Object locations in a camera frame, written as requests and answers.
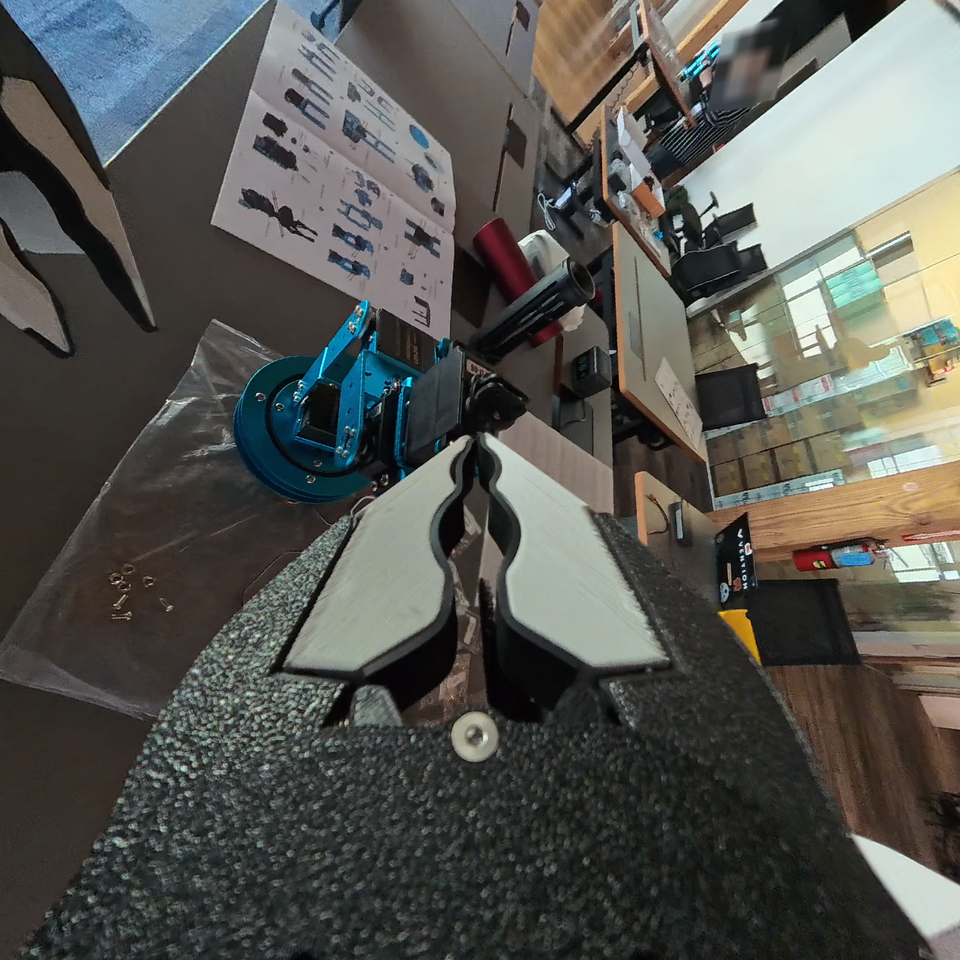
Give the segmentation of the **large clear plastic bag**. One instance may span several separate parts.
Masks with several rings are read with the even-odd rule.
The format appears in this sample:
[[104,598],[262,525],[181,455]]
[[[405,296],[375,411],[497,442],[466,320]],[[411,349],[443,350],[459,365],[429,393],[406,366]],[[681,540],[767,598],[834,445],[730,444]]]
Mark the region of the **large clear plastic bag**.
[[[156,717],[198,655],[360,494],[309,506],[280,498],[242,462],[236,402],[279,355],[218,320],[40,579],[2,640],[2,681],[120,714]],[[176,610],[107,618],[107,575],[153,568]]]

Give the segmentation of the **black cylindrical object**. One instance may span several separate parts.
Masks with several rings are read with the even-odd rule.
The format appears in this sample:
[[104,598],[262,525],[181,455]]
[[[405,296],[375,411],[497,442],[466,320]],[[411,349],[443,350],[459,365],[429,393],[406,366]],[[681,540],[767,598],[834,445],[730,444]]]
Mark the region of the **black cylindrical object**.
[[498,364],[571,310],[588,304],[594,292],[588,269],[568,258],[477,330],[466,350]]

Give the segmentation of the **crumpled white cloth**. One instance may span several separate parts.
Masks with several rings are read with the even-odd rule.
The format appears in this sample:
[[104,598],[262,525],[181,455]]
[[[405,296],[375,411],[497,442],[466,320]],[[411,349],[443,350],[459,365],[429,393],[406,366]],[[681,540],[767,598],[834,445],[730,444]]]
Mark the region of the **crumpled white cloth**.
[[[570,258],[569,252],[547,230],[528,234],[518,241],[518,246],[537,282]],[[562,331],[568,333],[577,330],[582,324],[585,312],[584,304],[570,309],[559,319]]]

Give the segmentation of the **black office chair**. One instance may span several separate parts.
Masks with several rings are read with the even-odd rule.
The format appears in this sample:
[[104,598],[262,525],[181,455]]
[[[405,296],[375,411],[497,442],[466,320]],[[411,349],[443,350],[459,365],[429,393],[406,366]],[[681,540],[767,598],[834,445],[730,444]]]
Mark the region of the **black office chair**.
[[694,383],[704,431],[768,418],[756,363],[699,373]]
[[753,203],[729,211],[707,223],[703,228],[703,243],[706,248],[730,242],[731,239],[752,230],[758,224]]
[[762,245],[730,242],[691,249],[673,265],[668,282],[686,304],[722,293],[767,270]]

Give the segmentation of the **printed paper leaflet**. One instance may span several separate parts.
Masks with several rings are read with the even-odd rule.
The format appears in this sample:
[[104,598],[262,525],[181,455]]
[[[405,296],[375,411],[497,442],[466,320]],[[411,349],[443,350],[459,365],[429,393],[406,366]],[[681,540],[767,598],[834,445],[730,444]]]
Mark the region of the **printed paper leaflet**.
[[661,359],[654,382],[691,446],[699,447],[703,438],[701,415],[666,358]]

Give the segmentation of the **cluttered wooden desk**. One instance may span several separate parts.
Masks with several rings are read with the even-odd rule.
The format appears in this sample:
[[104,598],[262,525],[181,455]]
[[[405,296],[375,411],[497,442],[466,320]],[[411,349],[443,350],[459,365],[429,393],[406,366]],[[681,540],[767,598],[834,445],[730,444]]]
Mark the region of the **cluttered wooden desk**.
[[602,203],[612,218],[630,235],[665,278],[671,275],[670,253],[660,228],[666,209],[651,186],[651,174],[643,176],[623,153],[613,110],[602,107],[598,128],[598,162]]

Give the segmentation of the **grey desk with orange edge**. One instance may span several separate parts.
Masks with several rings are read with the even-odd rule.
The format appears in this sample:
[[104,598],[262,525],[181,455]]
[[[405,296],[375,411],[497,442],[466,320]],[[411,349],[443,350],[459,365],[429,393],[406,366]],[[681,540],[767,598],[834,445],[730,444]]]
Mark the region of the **grey desk with orange edge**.
[[706,440],[692,446],[655,382],[666,358],[699,412],[688,317],[678,295],[618,222],[612,229],[618,390],[694,462],[708,460]]
[[[646,471],[633,478],[635,525],[639,541],[651,549],[668,570],[700,594],[715,612],[721,608],[716,583],[714,536],[723,527],[693,507],[665,484]],[[692,533],[689,547],[674,541],[668,524],[668,507],[682,499]]]

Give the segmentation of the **black laptop with stickers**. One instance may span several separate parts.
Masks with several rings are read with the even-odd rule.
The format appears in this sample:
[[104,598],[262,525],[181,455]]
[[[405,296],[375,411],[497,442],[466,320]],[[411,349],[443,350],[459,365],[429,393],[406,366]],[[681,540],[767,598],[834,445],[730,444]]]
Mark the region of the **black laptop with stickers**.
[[714,535],[714,557],[720,608],[744,608],[746,594],[754,592],[759,585],[747,512]]

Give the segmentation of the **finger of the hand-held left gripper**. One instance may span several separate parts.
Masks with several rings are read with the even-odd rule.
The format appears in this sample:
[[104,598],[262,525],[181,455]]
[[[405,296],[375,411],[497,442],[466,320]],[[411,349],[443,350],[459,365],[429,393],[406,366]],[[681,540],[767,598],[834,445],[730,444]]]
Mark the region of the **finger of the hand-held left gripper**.
[[110,184],[93,171],[29,80],[2,77],[1,113],[2,173],[26,178],[138,328],[155,332],[156,320]]
[[1,315],[54,355],[76,354],[64,307],[5,221],[1,222]]

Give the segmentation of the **loose silver screws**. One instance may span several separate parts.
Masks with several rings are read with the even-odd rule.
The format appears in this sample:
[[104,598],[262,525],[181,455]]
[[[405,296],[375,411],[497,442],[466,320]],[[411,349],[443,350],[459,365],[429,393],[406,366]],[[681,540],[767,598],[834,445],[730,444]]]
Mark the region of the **loose silver screws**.
[[171,615],[177,605],[168,595],[166,584],[152,567],[144,568],[125,561],[106,575],[109,587],[107,619],[128,623],[139,615]]

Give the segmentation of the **dark red metal bottle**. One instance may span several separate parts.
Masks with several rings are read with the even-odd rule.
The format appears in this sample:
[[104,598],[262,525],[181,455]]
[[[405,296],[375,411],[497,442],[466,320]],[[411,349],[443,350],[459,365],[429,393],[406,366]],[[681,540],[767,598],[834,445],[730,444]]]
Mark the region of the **dark red metal bottle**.
[[[521,245],[503,218],[495,218],[481,227],[473,238],[473,246],[489,274],[490,280],[510,307],[542,278],[528,261]],[[541,321],[533,332],[513,334],[500,354],[507,356],[517,348],[539,346],[562,331],[561,318]]]

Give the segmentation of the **blue toy robot arm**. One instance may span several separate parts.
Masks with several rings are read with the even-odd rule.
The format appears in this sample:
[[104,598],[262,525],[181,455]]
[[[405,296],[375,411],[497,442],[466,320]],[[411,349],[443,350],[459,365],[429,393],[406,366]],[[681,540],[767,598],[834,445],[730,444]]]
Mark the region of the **blue toy robot arm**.
[[318,356],[283,357],[253,374],[233,413],[236,448],[288,501],[388,489],[450,442],[441,435],[415,450],[407,434],[415,387],[459,347],[362,300]]

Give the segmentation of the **yellow storage box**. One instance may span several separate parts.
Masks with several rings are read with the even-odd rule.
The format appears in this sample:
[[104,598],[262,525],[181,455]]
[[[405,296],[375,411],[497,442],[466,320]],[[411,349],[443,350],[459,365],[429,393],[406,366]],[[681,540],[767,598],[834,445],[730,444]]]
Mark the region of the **yellow storage box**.
[[761,665],[761,653],[749,612],[743,608],[721,609],[718,611],[718,616],[724,620],[726,626],[735,634],[755,662]]

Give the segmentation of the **black flat pad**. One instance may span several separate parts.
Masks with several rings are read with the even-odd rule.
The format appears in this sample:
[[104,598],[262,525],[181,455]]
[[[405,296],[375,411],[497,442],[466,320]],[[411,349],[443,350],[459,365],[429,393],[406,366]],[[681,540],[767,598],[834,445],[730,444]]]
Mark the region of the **black flat pad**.
[[551,427],[579,449],[594,454],[594,411],[586,399],[569,392],[554,394]]

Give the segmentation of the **stack of cardboard boxes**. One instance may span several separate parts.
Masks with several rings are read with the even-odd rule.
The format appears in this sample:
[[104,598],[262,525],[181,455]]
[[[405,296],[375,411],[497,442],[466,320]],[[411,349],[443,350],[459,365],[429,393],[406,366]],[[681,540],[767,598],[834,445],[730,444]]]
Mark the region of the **stack of cardboard boxes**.
[[845,481],[857,471],[843,433],[803,417],[777,416],[717,432],[706,440],[706,451],[719,497],[780,484],[792,493],[816,475],[839,474]]

